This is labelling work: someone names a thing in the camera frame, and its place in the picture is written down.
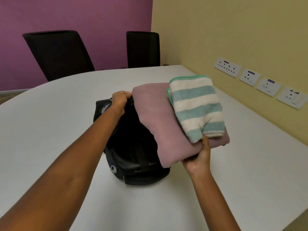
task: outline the baseboard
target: baseboard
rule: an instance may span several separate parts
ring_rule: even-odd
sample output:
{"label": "baseboard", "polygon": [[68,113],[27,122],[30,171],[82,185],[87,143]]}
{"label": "baseboard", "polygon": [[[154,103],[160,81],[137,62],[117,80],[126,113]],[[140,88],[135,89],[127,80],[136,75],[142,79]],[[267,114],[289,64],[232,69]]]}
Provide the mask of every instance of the baseboard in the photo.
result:
{"label": "baseboard", "polygon": [[11,93],[21,93],[21,92],[25,92],[28,91],[29,89],[20,89],[20,90],[10,90],[10,91],[0,91],[0,95],[5,95],[5,94],[11,94]]}

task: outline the purple wall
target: purple wall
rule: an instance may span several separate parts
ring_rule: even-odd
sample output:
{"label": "purple wall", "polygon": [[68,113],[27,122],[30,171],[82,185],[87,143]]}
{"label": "purple wall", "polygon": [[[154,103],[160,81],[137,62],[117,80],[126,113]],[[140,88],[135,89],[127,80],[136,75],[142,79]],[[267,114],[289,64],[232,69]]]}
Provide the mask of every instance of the purple wall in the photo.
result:
{"label": "purple wall", "polygon": [[95,70],[127,66],[126,31],[151,31],[153,0],[0,0],[0,91],[47,82],[23,33],[76,30]]}

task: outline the chair backrest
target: chair backrest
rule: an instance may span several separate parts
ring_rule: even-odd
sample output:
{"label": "chair backrest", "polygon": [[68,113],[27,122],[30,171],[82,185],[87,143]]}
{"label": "chair backrest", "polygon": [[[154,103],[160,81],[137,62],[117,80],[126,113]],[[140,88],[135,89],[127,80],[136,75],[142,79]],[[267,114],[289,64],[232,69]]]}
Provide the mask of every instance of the chair backrest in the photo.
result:
{"label": "chair backrest", "polygon": [[47,31],[22,35],[48,81],[94,71],[77,31]]}
{"label": "chair backrest", "polygon": [[126,43],[128,68],[160,66],[158,33],[129,31]]}

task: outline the hand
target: hand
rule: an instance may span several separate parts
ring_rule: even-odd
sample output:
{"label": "hand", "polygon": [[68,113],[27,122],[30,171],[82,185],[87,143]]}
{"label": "hand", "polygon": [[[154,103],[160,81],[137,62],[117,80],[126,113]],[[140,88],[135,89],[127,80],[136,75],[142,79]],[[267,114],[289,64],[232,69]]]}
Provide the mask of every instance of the hand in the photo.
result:
{"label": "hand", "polygon": [[128,91],[118,91],[113,93],[111,107],[116,109],[122,116],[124,114],[124,107],[127,103],[127,99],[129,99],[131,96],[132,93]]}
{"label": "hand", "polygon": [[192,156],[182,160],[183,166],[191,179],[204,177],[211,174],[210,155],[211,149],[209,139],[205,135],[202,138],[202,149],[197,157]]}

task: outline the backpack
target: backpack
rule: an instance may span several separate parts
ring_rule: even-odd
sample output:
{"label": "backpack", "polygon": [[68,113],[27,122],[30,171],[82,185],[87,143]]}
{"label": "backpack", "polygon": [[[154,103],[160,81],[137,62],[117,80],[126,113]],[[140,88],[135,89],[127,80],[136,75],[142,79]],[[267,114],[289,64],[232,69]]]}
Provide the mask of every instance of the backpack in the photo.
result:
{"label": "backpack", "polygon": [[[96,102],[93,122],[111,107],[112,99]],[[111,172],[128,185],[149,185],[166,177],[157,155],[157,143],[151,132],[139,121],[131,97],[105,147]]]}

